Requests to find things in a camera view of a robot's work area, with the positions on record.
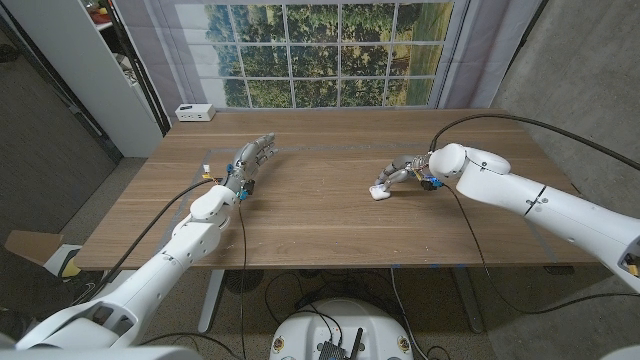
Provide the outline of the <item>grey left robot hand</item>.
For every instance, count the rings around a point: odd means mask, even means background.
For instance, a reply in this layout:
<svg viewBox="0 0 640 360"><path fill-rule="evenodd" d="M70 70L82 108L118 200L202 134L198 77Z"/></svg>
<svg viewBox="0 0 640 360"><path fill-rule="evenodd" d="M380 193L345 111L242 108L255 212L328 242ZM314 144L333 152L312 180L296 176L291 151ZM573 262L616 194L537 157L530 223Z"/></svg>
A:
<svg viewBox="0 0 640 360"><path fill-rule="evenodd" d="M239 149L232 162L227 165L227 176L222 185L242 200L250 195L259 167L278 153L275 138L274 133L268 133Z"/></svg>

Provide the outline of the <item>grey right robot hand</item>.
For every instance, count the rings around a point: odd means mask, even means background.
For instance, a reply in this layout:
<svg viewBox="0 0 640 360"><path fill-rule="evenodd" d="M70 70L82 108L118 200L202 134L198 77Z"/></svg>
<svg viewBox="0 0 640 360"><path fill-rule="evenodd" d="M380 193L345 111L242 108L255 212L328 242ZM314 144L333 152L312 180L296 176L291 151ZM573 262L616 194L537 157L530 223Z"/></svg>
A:
<svg viewBox="0 0 640 360"><path fill-rule="evenodd" d="M374 182L374 186L387 192L390 187L409 178L416 179L424 190L432 191L443 186L429 171L430 155L400 155L386 166Z"/></svg>

